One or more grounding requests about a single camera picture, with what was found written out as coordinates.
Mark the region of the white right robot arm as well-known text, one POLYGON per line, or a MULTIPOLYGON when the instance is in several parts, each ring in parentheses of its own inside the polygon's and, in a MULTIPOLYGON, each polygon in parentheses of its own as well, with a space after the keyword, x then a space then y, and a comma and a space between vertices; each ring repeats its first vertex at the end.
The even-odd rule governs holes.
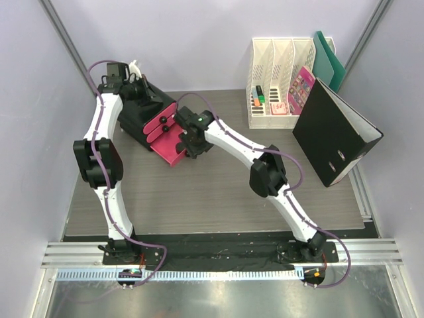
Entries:
POLYGON ((191 158, 218 146, 240 160, 249 169, 251 190, 269 200, 290 226, 300 256, 312 262, 322 255, 325 234, 318 230, 317 224, 294 197, 277 147, 271 145, 266 148, 249 140, 216 119, 210 111, 198 115, 182 107, 176 111, 174 120, 183 129, 179 138, 191 158))

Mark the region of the black drawer cabinet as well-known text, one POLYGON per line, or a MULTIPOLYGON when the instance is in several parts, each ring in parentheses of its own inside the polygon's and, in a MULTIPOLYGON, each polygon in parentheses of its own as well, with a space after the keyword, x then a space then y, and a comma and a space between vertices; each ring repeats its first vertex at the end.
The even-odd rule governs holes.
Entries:
POLYGON ((147 134, 143 133, 143 128, 169 104, 176 101, 151 83, 149 83, 148 91, 149 98, 123 98, 123 109, 119 114, 118 122, 124 132, 152 152, 153 149, 146 141, 147 134))

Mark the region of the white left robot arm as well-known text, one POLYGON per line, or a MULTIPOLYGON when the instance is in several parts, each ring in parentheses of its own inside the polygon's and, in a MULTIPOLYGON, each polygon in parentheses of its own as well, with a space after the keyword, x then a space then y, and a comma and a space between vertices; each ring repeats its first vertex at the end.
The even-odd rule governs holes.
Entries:
POLYGON ((107 243, 99 246, 104 264, 135 264, 141 257, 133 224, 123 200, 123 162, 113 144, 118 117, 126 101, 142 94, 142 74, 136 61, 106 61, 107 74, 99 86, 89 80, 96 107, 88 131, 74 141, 73 151, 84 182, 98 197, 108 227, 107 243))

